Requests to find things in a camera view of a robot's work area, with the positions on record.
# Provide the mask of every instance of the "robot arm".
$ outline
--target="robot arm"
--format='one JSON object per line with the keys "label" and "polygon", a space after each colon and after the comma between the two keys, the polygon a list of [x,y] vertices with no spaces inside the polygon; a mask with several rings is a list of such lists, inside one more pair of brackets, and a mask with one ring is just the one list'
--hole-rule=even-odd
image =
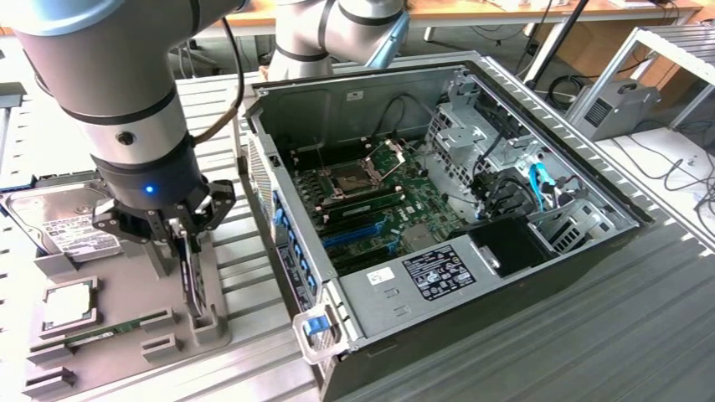
{"label": "robot arm", "polygon": [[[193,316],[203,313],[196,236],[217,227],[235,201],[232,182],[203,177],[193,146],[235,116],[240,100],[192,137],[168,51],[247,2],[22,0],[12,6],[37,81],[85,133],[113,195],[94,208],[93,226],[137,243],[168,244]],[[403,2],[280,0],[271,78],[329,74],[328,52],[387,67],[407,32]]]}
{"label": "robot arm", "polygon": [[404,0],[277,0],[271,80],[332,74],[329,54],[384,69],[404,35]]}
{"label": "robot arm", "polygon": [[113,195],[94,208],[93,226],[137,243],[168,244],[193,316],[203,313],[196,236],[217,227],[235,194],[231,181],[208,183],[198,171],[168,51],[244,3],[176,0],[168,7],[164,0],[24,0],[13,5],[13,28],[37,81],[85,133]]}

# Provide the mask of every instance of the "blue latch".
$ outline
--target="blue latch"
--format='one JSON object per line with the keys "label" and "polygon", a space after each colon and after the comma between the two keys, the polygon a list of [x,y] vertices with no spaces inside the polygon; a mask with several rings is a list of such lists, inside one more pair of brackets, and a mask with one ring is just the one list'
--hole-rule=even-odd
{"label": "blue latch", "polygon": [[539,211],[544,211],[544,197],[540,195],[540,183],[548,183],[552,186],[556,182],[551,178],[547,172],[547,167],[543,162],[536,162],[528,169],[528,183],[532,185],[533,193],[536,194],[536,200],[539,201]]}
{"label": "blue latch", "polygon": [[303,322],[303,331],[305,331],[308,337],[328,329],[331,329],[331,322],[327,320],[325,316],[308,318],[308,320]]}
{"label": "blue latch", "polygon": [[280,221],[281,221],[283,219],[285,219],[285,216],[284,216],[284,215],[285,215],[285,213],[284,213],[284,211],[283,211],[283,208],[276,209],[276,214],[275,214],[273,217],[272,217],[272,223],[273,223],[275,225],[279,225],[279,224],[280,224]]}

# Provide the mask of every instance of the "blue pcie slot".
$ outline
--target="blue pcie slot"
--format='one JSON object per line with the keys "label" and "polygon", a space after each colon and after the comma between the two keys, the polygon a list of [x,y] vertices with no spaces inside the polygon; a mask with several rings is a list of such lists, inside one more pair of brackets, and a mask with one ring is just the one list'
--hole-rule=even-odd
{"label": "blue pcie slot", "polygon": [[385,217],[385,219],[381,222],[377,222],[376,224],[371,224],[369,226],[364,228],[349,231],[347,233],[340,234],[339,236],[335,236],[329,239],[323,240],[323,247],[327,248],[327,247],[333,247],[336,245],[344,245],[345,243],[349,243],[351,241],[356,241],[356,240],[365,239],[368,237],[379,235],[387,220],[388,219]]}
{"label": "blue pcie slot", "polygon": [[276,206],[276,212],[273,215],[273,224],[276,226],[283,226],[288,233],[288,244],[289,248],[288,250],[292,250],[292,253],[295,254],[295,258],[299,261],[300,269],[303,270],[303,277],[305,278],[305,287],[312,294],[312,297],[315,297],[315,294],[317,292],[317,282],[313,278],[313,274],[311,272],[311,266],[308,265],[305,258],[303,256],[303,249],[300,248],[297,235],[292,231],[291,221],[288,220],[288,215],[283,209],[283,206],[280,204],[280,197],[279,193],[276,191],[272,192],[272,202]]}

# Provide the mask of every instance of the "aluminum extrusion table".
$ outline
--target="aluminum extrusion table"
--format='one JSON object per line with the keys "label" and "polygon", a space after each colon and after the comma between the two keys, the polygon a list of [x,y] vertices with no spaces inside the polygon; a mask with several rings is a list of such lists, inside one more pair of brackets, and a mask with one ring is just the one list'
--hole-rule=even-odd
{"label": "aluminum extrusion table", "polygon": [[[439,58],[416,56],[395,66],[465,59],[484,63],[475,53],[464,52]],[[347,65],[340,70],[357,69]],[[569,134],[565,121],[553,116],[543,100],[496,64],[488,69],[525,107],[549,121],[563,141],[585,152],[583,138]],[[180,82],[193,132],[223,113],[235,79],[224,76]],[[37,100],[28,99],[17,122],[25,127],[16,132],[25,141],[38,135],[32,128],[40,113]],[[231,132],[223,131],[198,146],[197,156],[211,178],[236,182],[233,144]],[[345,400],[611,400],[621,396],[647,399],[652,392],[661,392],[665,399],[676,395],[697,400],[715,395],[709,380],[715,369],[715,257],[628,183],[628,175],[605,168],[603,161],[616,164],[608,154],[591,152],[588,160],[656,217],[645,235],[561,293]],[[227,222],[212,233],[231,313],[231,345],[68,400],[317,400],[316,381],[300,357],[253,218],[240,198]],[[5,243],[10,231],[0,231],[0,244],[12,248],[10,253],[0,254],[0,266],[10,268],[0,279],[0,292],[30,279],[32,247],[22,236],[10,235],[12,242]],[[20,325],[5,326],[0,345],[17,345],[22,337],[21,300],[14,303],[13,297],[21,299],[21,292],[14,291],[0,305],[0,317]],[[6,359],[8,352],[0,351],[5,353],[0,354],[0,381],[8,381],[2,392],[12,393],[17,386],[10,384],[9,367],[17,361]],[[17,400],[17,396],[10,394],[9,399]]]}
{"label": "aluminum extrusion table", "polygon": [[[703,102],[707,96],[711,94],[712,89],[715,88],[715,28],[709,25],[684,25],[684,26],[668,26],[668,27],[643,27],[635,28],[631,32],[625,42],[617,53],[608,63],[608,67],[603,71],[603,74],[597,81],[593,83],[591,90],[584,96],[579,98],[576,104],[568,109],[567,112],[567,121],[569,123],[576,123],[583,119],[584,115],[588,113],[588,110],[593,106],[596,99],[601,94],[601,90],[605,88],[605,85],[615,78],[615,72],[621,68],[627,63],[628,57],[631,57],[636,46],[641,44],[645,47],[656,51],[661,56],[668,58],[675,64],[685,68],[693,75],[696,75],[701,80],[708,83],[708,86],[697,94],[695,99],[691,101],[688,106],[683,108],[680,114],[669,122],[669,127],[676,127],[684,120],[684,118],[691,114],[697,105]],[[637,73],[635,72],[631,75],[631,78],[636,79]],[[655,149],[659,152],[668,153],[673,149],[673,145],[683,149],[692,149],[688,146],[691,144],[689,140],[681,135],[680,144],[671,143],[668,146],[663,147],[655,146]],[[597,142],[600,147],[609,147],[611,141],[605,140]],[[619,153],[616,149],[611,149],[609,152]],[[684,157],[687,161],[691,158],[691,155],[696,152],[691,152],[689,155],[676,155],[672,160],[675,161],[680,157]],[[700,159],[707,161],[707,153],[700,152]],[[661,160],[655,164],[644,164],[644,161],[640,161],[641,166],[649,168],[652,174],[661,172],[669,166],[669,164]],[[708,172],[701,172],[697,176],[699,178],[707,178]],[[683,223],[688,230],[697,234],[697,237],[705,242],[711,247],[715,247],[715,237],[704,229],[700,224],[697,217],[693,214],[683,214],[680,209],[692,208],[696,201],[692,201],[689,204],[676,204],[673,205],[671,194],[663,190],[663,180],[651,180],[647,179],[641,174],[636,173],[633,177],[633,182],[641,184],[643,192],[648,194],[653,199],[657,198],[663,202],[663,208],[668,211],[669,214],[679,215],[683,218]],[[705,188],[703,186],[700,195],[704,195]]]}

